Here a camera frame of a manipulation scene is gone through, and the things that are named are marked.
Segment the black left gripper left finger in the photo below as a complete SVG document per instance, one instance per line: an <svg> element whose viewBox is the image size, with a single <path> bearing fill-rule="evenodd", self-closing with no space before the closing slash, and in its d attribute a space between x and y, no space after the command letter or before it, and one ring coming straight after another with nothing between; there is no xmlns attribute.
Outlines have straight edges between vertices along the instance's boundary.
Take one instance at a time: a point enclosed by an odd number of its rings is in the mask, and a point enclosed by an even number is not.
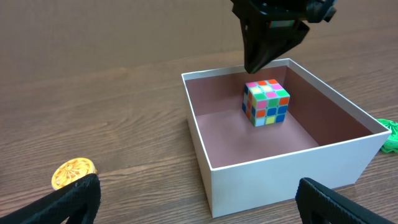
<svg viewBox="0 0 398 224"><path fill-rule="evenodd" d="M88 174L4 217L1 223L93 224L100 207L100 180Z"/></svg>

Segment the white box pink interior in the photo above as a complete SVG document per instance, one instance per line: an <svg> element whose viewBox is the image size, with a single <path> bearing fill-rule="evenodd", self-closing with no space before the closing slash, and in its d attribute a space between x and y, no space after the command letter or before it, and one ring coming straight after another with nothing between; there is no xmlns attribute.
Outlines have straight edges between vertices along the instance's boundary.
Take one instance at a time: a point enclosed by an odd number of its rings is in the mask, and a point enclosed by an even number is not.
<svg viewBox="0 0 398 224"><path fill-rule="evenodd" d="M275 79L290 94L283 122L255 127L247 82ZM187 121L213 217L295 197L309 177L331 189L355 183L390 130L289 58L255 74L243 66L182 75Z"/></svg>

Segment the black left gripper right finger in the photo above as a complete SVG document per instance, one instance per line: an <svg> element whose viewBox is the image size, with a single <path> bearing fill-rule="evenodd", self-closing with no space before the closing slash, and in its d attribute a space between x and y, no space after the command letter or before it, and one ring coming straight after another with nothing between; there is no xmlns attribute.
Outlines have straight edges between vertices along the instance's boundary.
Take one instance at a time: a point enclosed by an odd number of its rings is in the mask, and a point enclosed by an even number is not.
<svg viewBox="0 0 398 224"><path fill-rule="evenodd" d="M300 179L295 201L303 224L394 224L308 177Z"/></svg>

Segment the multicolour puzzle cube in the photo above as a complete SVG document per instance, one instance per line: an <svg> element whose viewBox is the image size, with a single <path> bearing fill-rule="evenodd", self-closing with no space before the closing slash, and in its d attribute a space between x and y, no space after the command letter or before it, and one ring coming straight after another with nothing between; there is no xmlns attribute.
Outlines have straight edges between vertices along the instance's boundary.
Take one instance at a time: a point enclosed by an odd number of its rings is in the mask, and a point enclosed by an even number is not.
<svg viewBox="0 0 398 224"><path fill-rule="evenodd" d="M247 82L242 110L254 127L282 123L289 101L289 93L275 79Z"/></svg>

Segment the green round disc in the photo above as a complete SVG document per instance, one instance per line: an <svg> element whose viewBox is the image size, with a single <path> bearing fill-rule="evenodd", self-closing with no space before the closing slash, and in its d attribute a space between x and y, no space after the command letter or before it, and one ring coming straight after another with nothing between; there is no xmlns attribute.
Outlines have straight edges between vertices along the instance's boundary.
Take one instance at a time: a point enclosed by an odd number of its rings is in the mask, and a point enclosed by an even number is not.
<svg viewBox="0 0 398 224"><path fill-rule="evenodd" d="M391 121L389 119L378 119L378 121L383 124L386 128L391 130L391 135L388 137L386 142L381 147L381 151L385 153L394 152L397 153L398 150L398 124L395 121Z"/></svg>

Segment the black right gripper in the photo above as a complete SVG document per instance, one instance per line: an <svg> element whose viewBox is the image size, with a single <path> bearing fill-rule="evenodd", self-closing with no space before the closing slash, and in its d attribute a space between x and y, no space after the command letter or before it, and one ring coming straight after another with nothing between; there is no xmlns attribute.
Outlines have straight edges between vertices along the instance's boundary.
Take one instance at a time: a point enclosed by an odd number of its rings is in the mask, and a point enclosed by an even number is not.
<svg viewBox="0 0 398 224"><path fill-rule="evenodd" d="M330 22L335 0L232 0L244 42L244 67L256 73L309 32L304 23Z"/></svg>

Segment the yellow round disc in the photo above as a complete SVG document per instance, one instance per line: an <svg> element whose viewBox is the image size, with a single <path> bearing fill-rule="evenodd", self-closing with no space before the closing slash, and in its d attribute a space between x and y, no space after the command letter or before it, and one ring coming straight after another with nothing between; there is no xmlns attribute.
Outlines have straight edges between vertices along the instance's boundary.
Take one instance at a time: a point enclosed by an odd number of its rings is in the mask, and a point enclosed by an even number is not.
<svg viewBox="0 0 398 224"><path fill-rule="evenodd" d="M62 187L88 175L97 174L94 163L84 157L77 157L63 163L52 176L51 184L54 190Z"/></svg>

